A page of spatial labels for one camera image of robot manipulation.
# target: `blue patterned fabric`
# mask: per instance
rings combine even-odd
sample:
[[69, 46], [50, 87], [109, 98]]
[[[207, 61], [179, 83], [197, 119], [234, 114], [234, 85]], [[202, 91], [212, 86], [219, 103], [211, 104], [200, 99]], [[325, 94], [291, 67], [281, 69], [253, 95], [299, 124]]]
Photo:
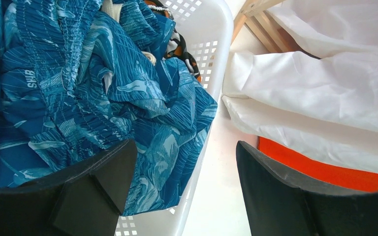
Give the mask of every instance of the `blue patterned fabric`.
[[173, 21], [122, 0], [118, 24], [101, 3], [0, 2], [0, 187], [132, 138], [138, 158], [124, 215], [174, 206], [217, 104], [183, 61], [162, 60]]

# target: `white cloth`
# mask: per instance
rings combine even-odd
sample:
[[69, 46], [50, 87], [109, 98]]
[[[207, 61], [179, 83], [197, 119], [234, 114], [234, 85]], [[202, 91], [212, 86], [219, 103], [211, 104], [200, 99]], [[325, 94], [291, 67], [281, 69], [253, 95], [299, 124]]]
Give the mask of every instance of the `white cloth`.
[[101, 10], [119, 23], [122, 7], [123, 4], [113, 4], [112, 0], [104, 0], [102, 3]]
[[378, 173], [378, 0], [287, 0], [269, 12], [301, 52], [235, 54], [232, 121], [311, 159]]

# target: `black plastic piece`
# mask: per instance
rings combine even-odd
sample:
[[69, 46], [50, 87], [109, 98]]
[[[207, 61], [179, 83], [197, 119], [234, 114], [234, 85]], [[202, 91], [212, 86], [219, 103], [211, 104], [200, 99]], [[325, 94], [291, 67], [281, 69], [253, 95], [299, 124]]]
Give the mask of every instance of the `black plastic piece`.
[[137, 158], [134, 141], [17, 188], [0, 189], [0, 235], [114, 235]]
[[[245, 142], [238, 143], [236, 155], [252, 236], [378, 235], [378, 193], [340, 196], [307, 191], [285, 179], [303, 175], [305, 184], [319, 180], [291, 168], [285, 176], [276, 173], [276, 165], [282, 164], [269, 165], [269, 157]], [[332, 189], [341, 192], [338, 186]]]

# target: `clothes pile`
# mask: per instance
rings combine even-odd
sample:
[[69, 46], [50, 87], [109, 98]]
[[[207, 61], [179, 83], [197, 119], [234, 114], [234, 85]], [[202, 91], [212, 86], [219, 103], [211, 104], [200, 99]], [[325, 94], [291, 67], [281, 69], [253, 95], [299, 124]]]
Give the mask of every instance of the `clothes pile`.
[[217, 104], [175, 25], [156, 0], [0, 0], [0, 188], [134, 139], [124, 215], [177, 205]]
[[306, 53], [235, 53], [222, 87], [232, 122], [273, 160], [378, 192], [378, 0], [285, 0], [267, 13]]

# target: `white plastic laundry basket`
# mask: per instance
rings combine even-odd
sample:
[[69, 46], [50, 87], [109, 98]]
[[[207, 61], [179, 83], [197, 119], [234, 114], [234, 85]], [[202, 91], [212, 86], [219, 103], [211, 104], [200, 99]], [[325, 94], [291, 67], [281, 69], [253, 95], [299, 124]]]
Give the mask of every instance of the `white plastic laundry basket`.
[[[232, 14], [224, 0], [160, 0], [172, 11], [176, 29], [198, 62], [202, 84], [218, 100], [233, 31]], [[199, 178], [208, 139], [176, 207], [120, 217], [116, 236], [180, 236]]]

